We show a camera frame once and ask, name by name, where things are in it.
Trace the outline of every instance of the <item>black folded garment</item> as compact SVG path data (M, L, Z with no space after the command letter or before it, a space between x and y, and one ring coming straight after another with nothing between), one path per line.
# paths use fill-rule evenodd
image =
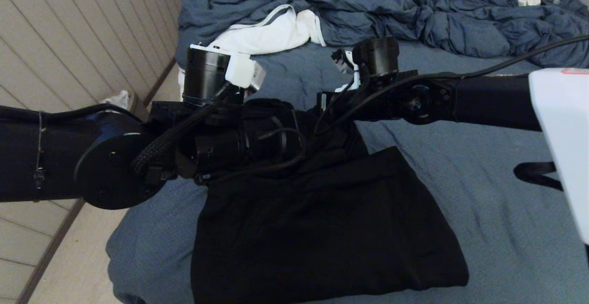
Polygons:
M464 286L468 269L393 147L306 174L212 185L191 282L196 304L290 304Z

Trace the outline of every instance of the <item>wall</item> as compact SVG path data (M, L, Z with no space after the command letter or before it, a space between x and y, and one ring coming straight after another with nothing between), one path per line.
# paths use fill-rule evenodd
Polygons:
M0 105L66 111L122 89L145 99L173 60L180 4L0 0ZM16 302L73 203L0 203L0 304Z

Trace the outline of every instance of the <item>black cable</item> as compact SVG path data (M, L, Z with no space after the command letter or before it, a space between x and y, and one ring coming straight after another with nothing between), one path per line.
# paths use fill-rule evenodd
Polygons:
M542 52L546 52L548 50L554 49L554 48L558 48L559 46L566 46L566 44L571 44L571 43L576 43L576 42L581 42L583 40L589 40L589 35L587 36L577 36L574 38L569 38L568 40L561 40L560 42L556 42L556 43L552 43L552 44L548 44L547 46L542 46L540 48L537 48L536 50L530 51L530 52L526 52L522 55L519 55L517 57L514 57L512 59L509 59L508 61L503 61L503 63L498 63L495 66L489 67L488 69L482 69L480 71L476 71L476 72L471 72L471 73L467 73L464 74L463 76L461 76L461 78L473 78L476 76L482 76L482 75L486 75L489 73L493 73L495 71L498 71L500 69L504 69L507 66L511 66L514 63L519 63L522 60L526 60L529 57L535 56L537 54L541 54Z
M48 122L54 121L68 121L73 120L81 117L85 117L87 115L96 114L103 111L114 111L120 114L124 114L127 117L132 118L137 122L142 122L141 119L137 118L133 113L123 109L122 107L118 107L111 103L99 103L96 105L92 105L89 107L84 107L82 109L75 109L73 111L66 111L66 112L59 112L59 113L45 113L42 112L43 119ZM17 109L15 107L8 107L8 106L0 106L0 118L10 119L10 120L17 120L17 121L27 121L27 122L38 122L39 121L39 111L31 111L29 109Z
M215 178L215 176L218 176L218 175L211 174L210 177L212 178L212 180L210 180L208 182L208 184L215 184L215 183L219 183L219 182L224 182L224 181L230 180L232 178L236 178L238 176L275 172L275 171L283 170L285 168L293 166L296 163L299 163L299 161L301 161L305 158L305 154L307 153L307 140L306 140L306 137L303 135L303 133L299 132L298 130L296 130L294 128L278 128L277 130L273 130L271 132L266 132L262 136L258 136L258 140L265 140L265 139L275 136L276 134L279 134L281 132L294 132L300 138L300 151L299 151L298 155L296 155L293 159L291 159L289 161L285 161L284 163L279 163L279 164L274 164L274 165L269 165L269 166L259 166L259 167L246 168L244 170L240 170L240 171L232 172L232 173L224 175L224 176L220 176L219 178Z
M539 184L544 187L549 187L563 191L562 183L553 178L547 177L545 174L556 172L556 165L553 162L549 163L521 163L514 168L516 178L531 184Z
M173 144L177 143L187 132L194 126L203 122L209 115L211 115L218 107L220 101L225 99L231 92L234 92L233 86L230 82L226 82L221 89L215 94L217 99L216 105L205 105L198 109L188 118L166 130L162 135L151 142L133 161L131 162L131 170L137 176L144 176L149 162L160 156L164 151L167 151Z
M522 60L526 60L529 57L540 54L542 52L545 52L545 51L548 51L548 50L551 50L554 48L558 48L559 46L565 46L566 44L581 42L582 40L589 40L589 36L578 36L575 38L570 38L568 40L562 40L560 42L549 44L548 46L542 46L541 48L538 48L538 49L530 51L526 54L514 57L513 59L510 59L508 61L503 61L503 63L498 63L497 65L494 65L492 67L488 67L487 69L482 69L480 71L475 71L475 72L471 72L471 73L456 74L456 73L446 72L446 73L435 73L435 74L423 74L423 75L411 76L410 78L406 78L404 80L399 80L393 84L390 84L389 86L386 86L385 88L382 88L378 92L374 92L374 94L368 96L361 103L359 103L358 105L356 105L355 107L353 107L352 109L347 111L343 116L338 118L335 122L333 122L332 125L328 126L328 128L326 128L325 130L322 130L321 132L317 132L316 135L321 135L321 134L324 134L324 133L332 130L333 128L335 128L335 126L346 121L349 117L352 116L352 114L354 114L356 111L358 111L358 109L361 109L364 105L366 105L367 103L370 103L373 99L379 97L380 95L388 92L391 89L394 89L394 88L401 86L403 84L406 84L408 82L412 82L414 80L423 80L423 79L453 79L453 78L457 79L458 78L458 79L463 80L465 78L473 78L473 77L477 77L477 76L483 76L485 74L493 73L493 72L498 71L500 69L504 69L505 67L511 66L514 63L519 63Z

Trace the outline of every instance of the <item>blue bedsheet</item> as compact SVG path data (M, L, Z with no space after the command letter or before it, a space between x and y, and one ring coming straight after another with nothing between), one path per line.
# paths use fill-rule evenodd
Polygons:
M184 0L176 59L186 48L205 46L234 23L258 23L278 5L320 16L329 46L395 36L473 57L520 55L540 46L589 34L587 7L518 6L517 0ZM589 42L562 46L531 58L543 67L586 67Z
M267 69L257 97L315 104L315 93L349 81L330 59L332 48L307 44L257 56ZM401 70L467 72L501 59L455 55L401 42ZM519 63L502 73L537 69ZM538 132L402 120L357 122L371 152L397 145L430 189L462 246L471 273L466 287L351 296L322 304L560 303L589 301L584 247L563 193L520 182L513 168L549 161ZM130 209L107 245L109 275L125 304L190 304L190 258L206 189L191 180L170 182L153 199Z

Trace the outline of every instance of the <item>white plastic bag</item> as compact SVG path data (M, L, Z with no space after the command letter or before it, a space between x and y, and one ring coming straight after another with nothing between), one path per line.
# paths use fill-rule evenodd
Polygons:
M118 95L114 95L101 101L101 103L111 103L123 109L129 110L129 92L127 90L121 90Z

